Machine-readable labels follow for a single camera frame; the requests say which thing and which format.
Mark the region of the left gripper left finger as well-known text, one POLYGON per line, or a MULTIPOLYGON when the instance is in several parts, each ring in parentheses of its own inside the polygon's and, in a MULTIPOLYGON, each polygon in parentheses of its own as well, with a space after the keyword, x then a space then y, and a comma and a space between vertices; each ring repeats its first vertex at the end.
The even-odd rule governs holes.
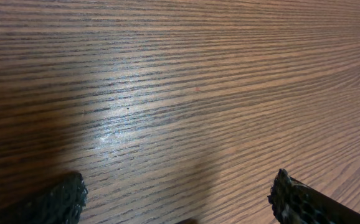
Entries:
POLYGON ((0 224, 78 224, 88 190, 79 172, 0 209, 0 224))

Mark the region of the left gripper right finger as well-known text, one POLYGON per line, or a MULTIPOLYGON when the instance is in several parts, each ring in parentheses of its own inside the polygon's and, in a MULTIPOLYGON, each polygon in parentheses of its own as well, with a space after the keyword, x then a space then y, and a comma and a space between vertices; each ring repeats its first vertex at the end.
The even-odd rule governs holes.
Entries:
POLYGON ((281 224, 360 224, 360 213, 338 203, 280 169, 268 202, 281 224))

